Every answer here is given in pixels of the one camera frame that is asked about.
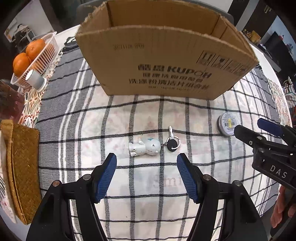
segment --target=woven basket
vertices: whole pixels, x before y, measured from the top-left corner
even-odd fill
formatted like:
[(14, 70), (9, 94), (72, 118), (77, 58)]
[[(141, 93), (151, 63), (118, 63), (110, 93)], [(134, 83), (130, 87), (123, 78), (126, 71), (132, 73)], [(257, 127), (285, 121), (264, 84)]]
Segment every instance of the woven basket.
[(26, 82), (26, 76), (31, 69), (36, 70), (39, 74), (43, 74), (52, 60), (55, 58), (58, 52), (58, 45), (54, 38), (55, 34), (49, 33), (42, 37), (45, 41), (46, 45), (43, 50), (38, 54), (35, 60), (29, 65), (29, 67), (25, 70), (25, 72), (21, 75), (21, 77), (16, 77), (15, 74), (12, 75), (10, 83), (12, 85), (17, 85), (23, 89), (27, 89), (30, 85)]
[(7, 176), (15, 212), (24, 224), (29, 224), (41, 202), (39, 131), (12, 120), (3, 120), (0, 129), (7, 147)]

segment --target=blue gripper pad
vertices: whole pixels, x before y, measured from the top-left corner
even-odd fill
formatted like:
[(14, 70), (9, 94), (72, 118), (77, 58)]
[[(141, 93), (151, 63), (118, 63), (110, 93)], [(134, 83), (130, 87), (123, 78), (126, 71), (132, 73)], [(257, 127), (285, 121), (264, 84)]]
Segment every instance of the blue gripper pad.
[(281, 127), (269, 120), (260, 118), (257, 121), (257, 125), (260, 129), (267, 131), (268, 133), (273, 134), (276, 137), (281, 137), (283, 135)]
[(108, 187), (110, 185), (110, 182), (112, 180), (112, 177), (116, 169), (116, 165), (117, 165), (116, 156), (113, 155), (107, 167), (105, 168), (102, 174), (102, 177), (99, 180), (97, 185), (96, 199), (98, 202), (100, 202), (100, 200), (106, 196)]
[(197, 195), (196, 183), (193, 180), (187, 166), (185, 165), (180, 155), (178, 155), (177, 157), (177, 167), (189, 198), (191, 198), (195, 203), (197, 203), (198, 195)]

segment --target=gray striped cloth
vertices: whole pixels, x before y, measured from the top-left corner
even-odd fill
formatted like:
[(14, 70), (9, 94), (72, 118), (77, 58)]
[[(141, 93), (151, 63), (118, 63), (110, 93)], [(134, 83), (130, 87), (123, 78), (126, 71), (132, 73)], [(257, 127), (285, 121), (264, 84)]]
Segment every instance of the gray striped cloth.
[[(258, 118), (279, 122), (267, 80), (254, 68), (214, 101), (163, 96), (107, 96), (76, 42), (63, 56), (43, 95), (36, 128), (40, 130), (39, 178), (42, 195), (54, 180), (73, 182), (91, 173), (108, 153), (117, 169), (104, 201), (96, 205), (109, 240), (185, 240), (198, 206), (189, 199), (176, 158), (185, 153), (203, 173), (216, 180), (241, 180), (262, 215), (278, 195), (278, 183), (252, 167), (252, 148), (234, 136), (223, 137), (218, 117), (231, 112), (239, 124), (268, 140), (281, 139), (257, 127)], [(157, 138), (164, 143), (168, 127), (181, 140), (175, 152), (129, 155), (128, 143)], [(219, 202), (213, 240), (221, 227)], [(71, 214), (77, 240), (82, 240), (75, 208)]]

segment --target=woven straw box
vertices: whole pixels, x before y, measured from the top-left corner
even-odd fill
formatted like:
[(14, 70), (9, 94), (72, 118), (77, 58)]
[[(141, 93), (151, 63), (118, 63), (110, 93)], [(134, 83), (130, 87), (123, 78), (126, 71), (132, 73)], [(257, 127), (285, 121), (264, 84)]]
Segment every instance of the woven straw box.
[(41, 202), (38, 176), (39, 131), (3, 120), (0, 124), (7, 147), (7, 176), (18, 218), (32, 222)]

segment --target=gray chair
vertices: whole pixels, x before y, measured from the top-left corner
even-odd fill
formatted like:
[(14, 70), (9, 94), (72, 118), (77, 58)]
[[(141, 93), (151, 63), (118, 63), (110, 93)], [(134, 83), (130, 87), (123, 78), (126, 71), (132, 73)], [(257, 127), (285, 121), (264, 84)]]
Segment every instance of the gray chair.
[[(195, 1), (195, 0), (184, 0), (185, 2), (191, 2), (191, 3), (195, 3), (198, 4), (200, 6), (203, 7), (207, 7), (209, 9), (212, 9), (218, 13), (220, 13), (222, 16), (226, 17), (228, 19), (229, 22), (231, 22), (233, 24), (233, 16), (230, 15), (227, 12), (224, 12), (223, 10), (216, 8), (212, 5), (200, 2), (200, 1)], [(93, 0), (90, 2), (86, 2), (83, 3), (81, 5), (79, 5), (76, 9), (76, 24), (81, 24), (84, 19), (88, 16), (89, 13), (92, 13), (94, 8), (93, 7), (98, 7), (100, 6), (102, 3), (104, 2), (104, 0)]]

